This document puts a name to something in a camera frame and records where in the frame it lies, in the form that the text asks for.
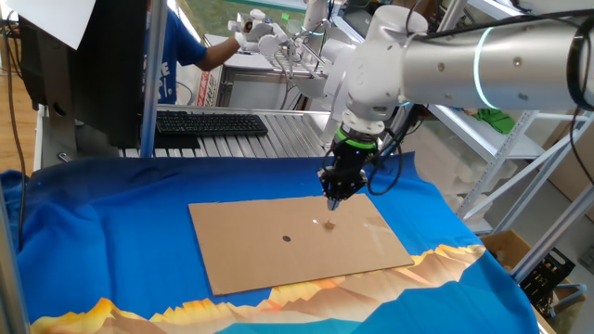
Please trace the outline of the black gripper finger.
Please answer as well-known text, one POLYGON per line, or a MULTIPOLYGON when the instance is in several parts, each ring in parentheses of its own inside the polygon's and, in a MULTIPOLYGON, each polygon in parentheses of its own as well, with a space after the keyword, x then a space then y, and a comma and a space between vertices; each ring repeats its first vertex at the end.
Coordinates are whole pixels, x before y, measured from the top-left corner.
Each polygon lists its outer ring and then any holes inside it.
POLYGON ((333 210, 336 210, 342 201, 351 198, 368 182, 365 172, 351 173, 340 176, 333 186, 333 210))
POLYGON ((317 177, 322 185, 323 194, 327 198, 328 210, 335 211, 339 206, 336 177, 329 169, 319 169, 317 177))

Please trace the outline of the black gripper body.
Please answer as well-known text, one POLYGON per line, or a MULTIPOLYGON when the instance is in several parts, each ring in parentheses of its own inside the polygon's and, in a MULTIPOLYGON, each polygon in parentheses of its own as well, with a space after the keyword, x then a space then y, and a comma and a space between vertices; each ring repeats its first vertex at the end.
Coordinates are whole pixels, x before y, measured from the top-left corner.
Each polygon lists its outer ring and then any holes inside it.
POLYGON ((333 160, 327 170, 335 176, 358 173, 372 157, 372 146, 354 146, 348 140, 334 140, 330 146, 333 160))

